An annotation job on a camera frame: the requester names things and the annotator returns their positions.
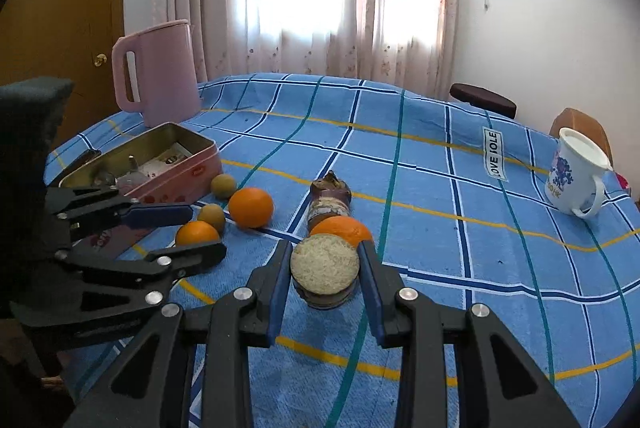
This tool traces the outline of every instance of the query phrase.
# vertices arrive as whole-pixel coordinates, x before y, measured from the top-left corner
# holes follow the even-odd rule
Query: tablecloth
[[[384,264],[441,304],[487,304],[582,426],[609,421],[638,377],[640,347],[640,214],[613,174],[601,211],[583,221],[545,199],[556,140],[467,104],[297,74],[228,76],[200,91],[204,110],[184,125],[215,140],[225,171],[241,185],[267,190],[275,212],[259,231],[241,231],[229,220],[226,259],[181,281],[172,300],[187,308],[212,302],[244,284],[279,239],[299,242],[308,185],[333,169],[353,190],[352,214],[371,230]],[[97,123],[52,152],[46,180],[86,148],[105,152],[144,130],[139,114]],[[497,172],[484,154],[488,131],[502,139]],[[212,201],[203,196],[194,209]],[[123,258],[170,245],[175,230],[155,230]],[[73,351],[65,380],[75,398],[126,342]],[[192,426],[200,421],[203,353],[199,347]],[[290,289],[276,345],[250,350],[255,425],[393,426],[400,362],[399,349],[383,350],[370,335],[359,290],[340,308],[318,311]]]

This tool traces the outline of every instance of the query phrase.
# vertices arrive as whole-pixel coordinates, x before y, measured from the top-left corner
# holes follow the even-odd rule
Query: small brown fruit
[[[225,212],[217,204],[203,206],[198,213],[198,220],[212,225],[220,235],[225,231]]]
[[[227,173],[221,173],[213,177],[211,181],[211,193],[217,199],[228,199],[236,192],[236,180]]]

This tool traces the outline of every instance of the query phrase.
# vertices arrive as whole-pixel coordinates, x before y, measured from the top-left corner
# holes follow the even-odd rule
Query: orange fruit
[[[362,222],[346,215],[326,218],[311,230],[309,236],[316,233],[336,234],[354,248],[363,240],[373,240],[371,232]]]
[[[216,228],[202,220],[187,222],[175,233],[176,246],[212,242],[213,240],[220,240],[220,235],[216,231]]]
[[[228,210],[241,228],[261,228],[271,220],[273,199],[260,188],[242,188],[229,199]]]

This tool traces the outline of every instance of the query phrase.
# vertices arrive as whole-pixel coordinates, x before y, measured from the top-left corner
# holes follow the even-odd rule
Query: open box
[[[142,166],[159,156],[174,143],[179,143],[192,155],[175,163],[164,173],[133,189],[127,196],[141,202],[186,202],[192,204],[210,191],[213,177],[222,173],[222,163],[215,141],[175,123],[165,123],[141,134],[113,150],[93,159],[60,181],[60,186],[73,188],[90,186],[102,170],[116,177],[129,169],[132,155]],[[117,226],[82,239],[95,252],[116,258],[152,230],[131,230]]]

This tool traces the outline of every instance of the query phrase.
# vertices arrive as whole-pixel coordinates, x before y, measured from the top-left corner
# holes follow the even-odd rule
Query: mug handle
[[[141,101],[131,101],[127,97],[127,87],[124,76],[124,57],[127,52],[137,52],[140,35],[123,36],[111,50],[111,67],[113,69],[113,88],[116,93],[116,103],[125,112],[142,112]]]
[[[593,199],[593,204],[591,205],[591,209],[588,212],[584,213],[579,208],[573,208],[572,212],[574,212],[574,214],[577,217],[580,217],[580,218],[593,217],[593,215],[595,215],[599,211],[600,207],[602,206],[602,203],[604,202],[604,197],[605,197],[604,183],[602,182],[602,179],[597,175],[594,175],[593,182],[596,183],[596,196]]]

